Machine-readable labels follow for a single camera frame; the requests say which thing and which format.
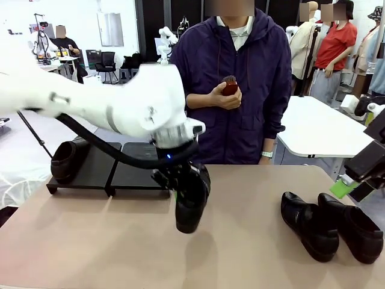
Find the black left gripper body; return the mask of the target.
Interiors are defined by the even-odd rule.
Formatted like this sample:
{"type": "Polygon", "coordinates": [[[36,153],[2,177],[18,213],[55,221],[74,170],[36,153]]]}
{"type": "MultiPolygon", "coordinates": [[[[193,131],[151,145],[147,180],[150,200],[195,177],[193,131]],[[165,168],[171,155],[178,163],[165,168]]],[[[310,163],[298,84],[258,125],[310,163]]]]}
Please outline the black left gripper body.
{"type": "Polygon", "coordinates": [[[199,166],[191,162],[198,151],[197,142],[188,142],[176,148],[156,148],[159,161],[165,164],[153,171],[152,178],[166,189],[185,189],[186,184],[199,173],[199,166]]]}

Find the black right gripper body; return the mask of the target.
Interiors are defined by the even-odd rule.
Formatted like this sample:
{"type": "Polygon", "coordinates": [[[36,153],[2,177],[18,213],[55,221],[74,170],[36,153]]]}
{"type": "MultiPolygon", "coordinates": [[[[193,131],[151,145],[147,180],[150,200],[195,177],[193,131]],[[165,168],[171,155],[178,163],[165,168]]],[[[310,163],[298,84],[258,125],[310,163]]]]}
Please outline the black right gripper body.
{"type": "Polygon", "coordinates": [[[345,173],[356,182],[366,181],[374,188],[384,187],[384,113],[364,130],[373,140],[345,163],[345,173]]]}

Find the person's right hand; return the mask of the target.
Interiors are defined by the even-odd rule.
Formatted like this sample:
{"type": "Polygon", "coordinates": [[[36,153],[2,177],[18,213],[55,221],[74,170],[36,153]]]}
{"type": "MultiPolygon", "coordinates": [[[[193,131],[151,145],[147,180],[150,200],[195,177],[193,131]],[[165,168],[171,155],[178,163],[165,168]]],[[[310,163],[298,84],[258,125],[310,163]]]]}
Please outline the person's right hand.
{"type": "Polygon", "coordinates": [[[237,90],[234,94],[224,96],[223,90],[227,87],[226,82],[222,82],[217,85],[211,92],[208,94],[208,102],[212,107],[220,107],[225,110],[232,110],[238,108],[241,104],[242,93],[239,87],[236,87],[237,90]]]}

